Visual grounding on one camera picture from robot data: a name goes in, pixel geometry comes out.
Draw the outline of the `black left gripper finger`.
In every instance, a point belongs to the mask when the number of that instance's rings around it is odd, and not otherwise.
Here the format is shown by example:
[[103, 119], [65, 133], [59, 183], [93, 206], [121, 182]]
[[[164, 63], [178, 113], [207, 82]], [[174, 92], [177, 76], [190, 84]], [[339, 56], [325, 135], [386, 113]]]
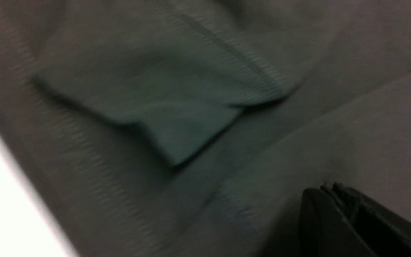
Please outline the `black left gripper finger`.
[[411, 257], [411, 222], [339, 183], [302, 192], [298, 232], [302, 257]]

